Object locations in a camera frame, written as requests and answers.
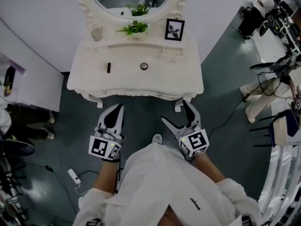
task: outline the white plug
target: white plug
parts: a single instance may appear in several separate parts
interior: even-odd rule
[[[69,169],[68,173],[69,173],[70,177],[73,179],[73,181],[76,184],[80,184],[81,183],[80,178],[77,176],[77,174],[75,173],[75,171],[73,169]]]

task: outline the black picture frame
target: black picture frame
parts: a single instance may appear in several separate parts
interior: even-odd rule
[[[169,23],[170,22],[176,22],[176,23],[181,23],[181,30],[180,30],[180,35],[178,38],[171,38],[171,37],[168,37],[169,35]],[[165,31],[165,39],[166,40],[176,40],[176,41],[181,41],[182,40],[182,36],[183,36],[183,31],[184,31],[184,24],[185,24],[185,21],[184,20],[177,20],[177,19],[171,19],[171,18],[168,18],[167,19],[167,22],[166,22],[166,31]]]

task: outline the white sleeve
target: white sleeve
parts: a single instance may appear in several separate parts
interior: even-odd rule
[[[261,225],[261,213],[258,203],[248,197],[244,188],[232,179],[225,179],[217,183],[224,194],[234,205],[237,216],[249,217],[254,226]]]
[[[73,223],[74,226],[85,226],[88,222],[91,225],[101,225],[104,218],[104,211],[99,205],[113,194],[91,188],[85,196],[79,198],[79,212]]]
[[[260,0],[265,8],[272,8],[275,5],[274,0]]]

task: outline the round compact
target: round compact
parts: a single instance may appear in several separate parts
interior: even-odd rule
[[[140,65],[140,68],[141,68],[142,70],[147,70],[147,68],[148,68],[147,63],[142,63],[142,64]]]

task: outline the framed flower picture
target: framed flower picture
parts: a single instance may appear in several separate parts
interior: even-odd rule
[[[184,30],[184,23],[184,20],[168,18],[166,23],[165,39],[181,41]]]

